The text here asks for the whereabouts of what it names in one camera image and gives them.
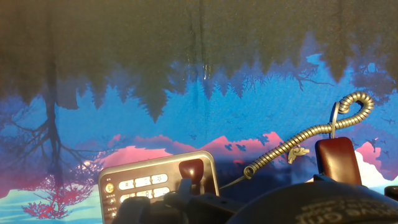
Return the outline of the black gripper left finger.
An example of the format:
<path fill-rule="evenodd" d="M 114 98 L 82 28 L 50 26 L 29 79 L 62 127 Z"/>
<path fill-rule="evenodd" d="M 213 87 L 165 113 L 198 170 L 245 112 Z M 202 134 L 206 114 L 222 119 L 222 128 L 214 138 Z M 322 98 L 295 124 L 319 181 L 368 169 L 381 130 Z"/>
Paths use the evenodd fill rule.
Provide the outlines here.
<path fill-rule="evenodd" d="M 213 194 L 192 195 L 192 180 L 182 179 L 178 190 L 151 203 L 146 197 L 126 199 L 112 224 L 225 224 L 242 203 Z"/>

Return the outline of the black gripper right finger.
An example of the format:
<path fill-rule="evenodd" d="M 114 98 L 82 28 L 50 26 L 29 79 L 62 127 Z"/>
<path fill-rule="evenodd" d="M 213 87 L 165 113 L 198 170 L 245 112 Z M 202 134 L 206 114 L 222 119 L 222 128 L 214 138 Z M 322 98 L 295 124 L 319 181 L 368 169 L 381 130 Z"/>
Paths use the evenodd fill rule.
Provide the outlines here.
<path fill-rule="evenodd" d="M 313 175 L 313 181 L 326 181 L 326 182 L 336 182 L 332 178 L 323 175 L 323 174 L 314 174 Z M 386 197 L 389 197 L 395 201 L 397 201 L 397 186 L 396 185 L 390 185 L 384 188 L 384 195 Z"/>

